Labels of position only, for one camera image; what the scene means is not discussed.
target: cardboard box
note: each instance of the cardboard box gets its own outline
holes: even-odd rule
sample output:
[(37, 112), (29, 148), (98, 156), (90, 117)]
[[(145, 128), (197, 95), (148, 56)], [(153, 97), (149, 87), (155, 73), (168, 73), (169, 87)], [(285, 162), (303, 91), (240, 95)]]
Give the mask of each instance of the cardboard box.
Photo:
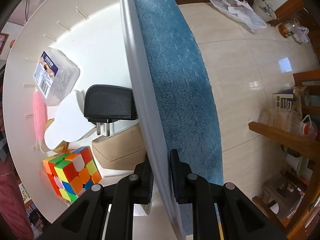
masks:
[(292, 109), (294, 88), (283, 90), (272, 94), (272, 106), (280, 109)]

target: beige box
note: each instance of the beige box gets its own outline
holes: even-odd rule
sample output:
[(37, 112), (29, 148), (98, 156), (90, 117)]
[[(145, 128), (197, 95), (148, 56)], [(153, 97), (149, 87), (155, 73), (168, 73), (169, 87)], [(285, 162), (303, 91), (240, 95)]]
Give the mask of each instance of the beige box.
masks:
[(93, 154), (102, 168), (133, 171), (145, 161), (147, 149), (139, 124), (110, 137), (92, 141)]

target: plastic box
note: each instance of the plastic box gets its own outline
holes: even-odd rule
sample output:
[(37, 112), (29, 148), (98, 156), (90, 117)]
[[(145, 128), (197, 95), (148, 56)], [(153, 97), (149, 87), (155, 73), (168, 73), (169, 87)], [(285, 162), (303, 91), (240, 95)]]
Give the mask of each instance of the plastic box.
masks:
[(47, 48), (33, 78), (47, 106), (57, 106), (73, 89), (79, 68), (58, 49)]

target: small stool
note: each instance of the small stool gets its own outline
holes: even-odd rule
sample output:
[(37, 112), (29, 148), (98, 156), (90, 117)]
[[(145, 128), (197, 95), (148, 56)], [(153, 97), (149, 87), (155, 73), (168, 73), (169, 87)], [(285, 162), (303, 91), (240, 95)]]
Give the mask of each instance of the small stool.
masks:
[(269, 199), (272, 198), (278, 203), (279, 212), (276, 216), (281, 220), (286, 218), (296, 208), (300, 200), (300, 192), (294, 184), (290, 182), (285, 176), (276, 176), (268, 180), (263, 186), (264, 191), (263, 202), (268, 204)]

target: pink brush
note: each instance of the pink brush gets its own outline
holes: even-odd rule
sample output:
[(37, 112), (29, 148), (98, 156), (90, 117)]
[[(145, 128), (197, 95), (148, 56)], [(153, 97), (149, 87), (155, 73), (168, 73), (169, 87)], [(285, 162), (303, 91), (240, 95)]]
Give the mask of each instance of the pink brush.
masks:
[(40, 144), (44, 140), (45, 124), (48, 120), (47, 106), (41, 97), (41, 92), (33, 93), (33, 120), (35, 125), (36, 139)]

